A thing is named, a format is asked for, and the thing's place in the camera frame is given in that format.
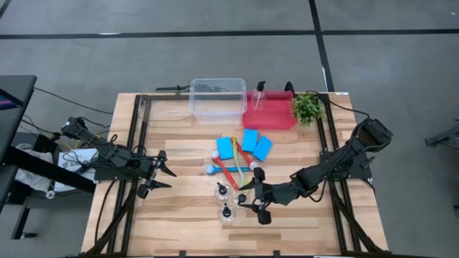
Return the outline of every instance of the gray floor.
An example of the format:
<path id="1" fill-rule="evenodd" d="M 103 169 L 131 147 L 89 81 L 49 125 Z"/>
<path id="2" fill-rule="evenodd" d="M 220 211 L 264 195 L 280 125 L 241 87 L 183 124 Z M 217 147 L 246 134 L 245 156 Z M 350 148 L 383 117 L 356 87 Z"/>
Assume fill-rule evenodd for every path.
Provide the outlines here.
<path id="1" fill-rule="evenodd" d="M 317 6 L 323 29 L 459 28 L 457 1 L 321 0 Z M 0 20 L 0 34 L 312 28 L 308 2 L 300 0 L 13 0 Z M 459 34 L 324 40 L 336 91 L 350 92 L 355 108 L 394 133 L 372 164 L 389 248 L 456 257 L 457 154 L 427 148 L 424 138 L 459 118 Z M 37 87 L 104 110 L 113 109 L 119 92 L 187 85 L 198 77 L 241 77 L 250 89 L 259 80 L 270 89 L 290 80 L 296 90 L 325 90 L 313 36 L 0 40 L 0 57 L 0 74 L 34 74 Z M 41 92 L 27 114 L 49 130 L 73 115 L 111 119 Z M 8 225 L 19 208 L 6 208 L 0 256 L 78 253 L 90 199 L 62 202 L 72 205 L 33 210 L 27 229 L 41 237 L 20 242 L 9 240 Z"/>

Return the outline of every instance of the black bottle cap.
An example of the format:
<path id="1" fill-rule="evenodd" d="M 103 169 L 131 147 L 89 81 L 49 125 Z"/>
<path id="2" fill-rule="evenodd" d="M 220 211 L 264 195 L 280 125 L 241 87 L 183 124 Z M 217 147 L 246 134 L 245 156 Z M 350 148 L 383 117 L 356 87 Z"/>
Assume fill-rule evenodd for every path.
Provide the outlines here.
<path id="1" fill-rule="evenodd" d="M 228 189 L 227 189 L 226 187 L 224 187 L 221 183 L 217 183 L 217 185 L 218 185 L 218 192 L 219 192 L 221 195 L 227 194 Z"/>
<path id="2" fill-rule="evenodd" d="M 258 85 L 257 85 L 257 90 L 258 91 L 263 91 L 265 89 L 265 83 L 266 83 L 266 81 L 259 82 Z"/>
<path id="3" fill-rule="evenodd" d="M 231 216 L 231 210 L 230 210 L 230 208 L 228 207 L 227 204 L 224 204 L 224 208 L 223 208 L 222 214 L 223 214 L 223 217 L 225 217 L 225 218 Z"/>
<path id="4" fill-rule="evenodd" d="M 241 204 L 246 200 L 247 196 L 244 193 L 241 193 L 239 196 L 237 196 L 237 204 Z"/>

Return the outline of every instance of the wooden tabletop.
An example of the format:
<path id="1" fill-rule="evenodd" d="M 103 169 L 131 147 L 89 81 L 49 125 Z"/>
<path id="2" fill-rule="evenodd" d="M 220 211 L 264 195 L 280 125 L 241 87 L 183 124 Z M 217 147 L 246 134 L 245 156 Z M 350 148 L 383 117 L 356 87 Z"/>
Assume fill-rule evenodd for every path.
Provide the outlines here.
<path id="1" fill-rule="evenodd" d="M 108 136 L 118 134 L 116 143 L 126 144 L 135 96 L 118 95 Z M 348 95 L 332 93 L 330 98 L 351 108 Z M 356 125 L 354 114 L 331 107 L 339 144 L 343 145 Z M 258 224 L 256 214 L 242 208 L 237 209 L 233 225 L 222 225 L 217 217 L 222 203 L 214 197 L 214 189 L 216 182 L 225 182 L 225 179 L 223 175 L 208 176 L 204 167 L 213 164 L 210 153 L 216 148 L 215 139 L 234 136 L 242 142 L 243 127 L 201 125 L 194 117 L 187 118 L 189 116 L 186 100 L 153 102 L 151 120 L 156 121 L 149 123 L 145 147 L 153 156 L 159 150 L 165 150 L 167 166 L 177 177 L 160 173 L 156 180 L 168 183 L 172 188 L 155 189 L 145 200 L 136 199 L 128 255 L 178 255 L 180 250 L 186 250 L 188 255 L 269 255 L 273 250 L 280 250 L 285 255 L 339 254 L 328 187 L 319 203 L 297 199 L 288 206 L 272 204 L 269 211 L 273 222 L 269 225 Z M 134 145 L 138 141 L 140 121 Z M 324 126 L 328 146 L 332 146 L 327 123 Z M 315 123 L 309 127 L 297 125 L 291 130 L 261 130 L 260 134 L 273 142 L 266 161 L 260 163 L 266 172 L 266 183 L 289 181 L 289 175 L 298 169 L 317 164 L 321 144 Z M 234 165 L 234 161 L 225 163 Z M 246 166 L 242 158 L 240 165 Z M 246 176 L 252 176 L 252 173 L 246 173 Z M 94 245 L 95 225 L 109 183 L 99 183 L 96 188 L 82 252 Z M 386 249 L 372 189 L 356 179 L 348 180 L 348 184 L 357 221 L 379 247 Z M 115 183 L 104 208 L 99 237 L 112 219 L 117 189 L 118 183 Z M 320 189 L 313 196 L 317 198 L 319 193 Z M 352 249 L 349 226 L 344 217 L 343 222 L 348 249 Z M 122 221 L 116 237 L 116 251 L 120 250 L 123 227 Z"/>

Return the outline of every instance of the transparent plastic bin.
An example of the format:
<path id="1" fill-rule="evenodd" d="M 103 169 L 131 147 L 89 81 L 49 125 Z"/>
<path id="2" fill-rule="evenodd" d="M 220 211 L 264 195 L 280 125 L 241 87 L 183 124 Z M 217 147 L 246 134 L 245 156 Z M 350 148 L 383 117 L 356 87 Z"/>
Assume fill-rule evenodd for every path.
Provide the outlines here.
<path id="1" fill-rule="evenodd" d="M 195 79 L 189 107 L 198 123 L 241 124 L 247 110 L 247 88 L 239 78 Z"/>

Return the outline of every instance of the blue foam block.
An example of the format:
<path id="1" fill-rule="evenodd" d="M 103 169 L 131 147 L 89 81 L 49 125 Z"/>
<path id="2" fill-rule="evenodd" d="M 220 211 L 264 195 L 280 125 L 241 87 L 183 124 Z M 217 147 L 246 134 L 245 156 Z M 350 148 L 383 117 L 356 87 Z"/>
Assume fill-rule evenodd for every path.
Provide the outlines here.
<path id="1" fill-rule="evenodd" d="M 262 136 L 257 144 L 257 147 L 255 147 L 255 150 L 253 151 L 253 155 L 260 161 L 265 161 L 266 156 L 270 152 L 272 146 L 273 142 L 270 141 L 270 139 L 268 139 L 266 136 Z"/>
<path id="2" fill-rule="evenodd" d="M 253 152 L 257 146 L 258 131 L 245 129 L 244 140 L 242 140 L 242 150 Z"/>
<path id="3" fill-rule="evenodd" d="M 220 159 L 233 158 L 232 144 L 230 137 L 223 137 L 217 139 L 217 149 Z"/>

